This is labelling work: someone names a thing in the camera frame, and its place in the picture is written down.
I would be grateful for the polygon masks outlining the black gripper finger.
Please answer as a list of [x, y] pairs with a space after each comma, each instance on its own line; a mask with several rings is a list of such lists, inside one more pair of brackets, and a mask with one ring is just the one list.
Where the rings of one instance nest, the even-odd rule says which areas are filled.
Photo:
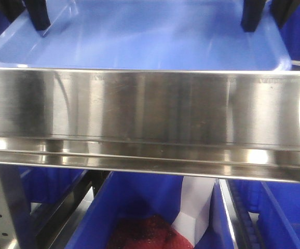
[[15, 21], [16, 18], [25, 10], [23, 2], [20, 0], [1, 0], [3, 14], [9, 22]]
[[272, 0], [270, 13], [278, 28], [282, 28], [300, 5], [300, 0]]
[[37, 31], [44, 31], [49, 28], [50, 20], [47, 11], [46, 0], [24, 0], [30, 19]]
[[241, 27], [245, 32], [254, 32], [261, 20], [266, 0], [244, 0]]

